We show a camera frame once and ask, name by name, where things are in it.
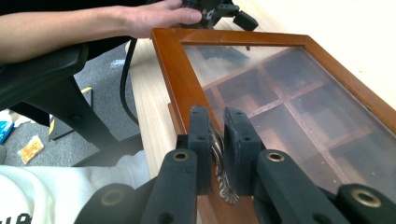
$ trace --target yellow package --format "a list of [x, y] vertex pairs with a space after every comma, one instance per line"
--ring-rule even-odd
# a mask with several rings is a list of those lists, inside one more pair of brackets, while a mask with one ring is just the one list
[[44, 148], [38, 136], [33, 136], [29, 143], [21, 149], [18, 153], [21, 155], [23, 163], [26, 165], [32, 158], [35, 157]]

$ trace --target wooden table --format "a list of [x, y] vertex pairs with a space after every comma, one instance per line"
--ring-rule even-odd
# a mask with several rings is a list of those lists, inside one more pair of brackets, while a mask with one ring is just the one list
[[[391, 53], [394, 44], [391, 6], [343, 0], [233, 1], [260, 24], [257, 32], [293, 33], [313, 37], [352, 74], [396, 108]], [[216, 29], [241, 30], [222, 19]], [[131, 66], [134, 99], [151, 177], [158, 174], [164, 155], [175, 148], [176, 133], [163, 74], [149, 39], [139, 40]]]

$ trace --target finger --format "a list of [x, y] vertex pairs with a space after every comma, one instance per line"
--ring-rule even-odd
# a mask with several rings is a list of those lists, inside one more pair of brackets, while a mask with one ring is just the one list
[[181, 5], [180, 0], [164, 0], [158, 3], [150, 4], [147, 7], [152, 10], [161, 10], [161, 9], [177, 9]]
[[201, 12], [192, 8], [178, 8], [163, 13], [163, 27], [177, 23], [195, 24], [202, 18]]

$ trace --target black mount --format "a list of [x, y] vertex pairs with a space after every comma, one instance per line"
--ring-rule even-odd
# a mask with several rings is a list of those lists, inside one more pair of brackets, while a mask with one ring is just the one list
[[[396, 223], [396, 204], [375, 189], [321, 189], [294, 160], [265, 148], [246, 114], [226, 108], [222, 161], [233, 190], [253, 196], [259, 223]], [[212, 146], [207, 110], [195, 106], [190, 133], [177, 138], [157, 177], [138, 189], [113, 184], [99, 189], [76, 223], [195, 223], [197, 195], [211, 188]]]
[[202, 13], [202, 19], [194, 25], [183, 25], [186, 28], [213, 29], [222, 17], [233, 18], [233, 23], [246, 31], [253, 31], [259, 24], [231, 0], [183, 0], [182, 7], [190, 7]]

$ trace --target black office chair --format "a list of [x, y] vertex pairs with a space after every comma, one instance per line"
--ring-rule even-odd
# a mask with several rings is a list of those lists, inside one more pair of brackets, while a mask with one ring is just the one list
[[74, 74], [84, 67], [87, 55], [88, 47], [81, 44], [9, 65], [0, 74], [0, 111], [11, 108], [23, 115], [29, 111], [36, 119], [43, 115], [49, 119], [51, 114], [100, 150], [118, 144], [74, 79]]

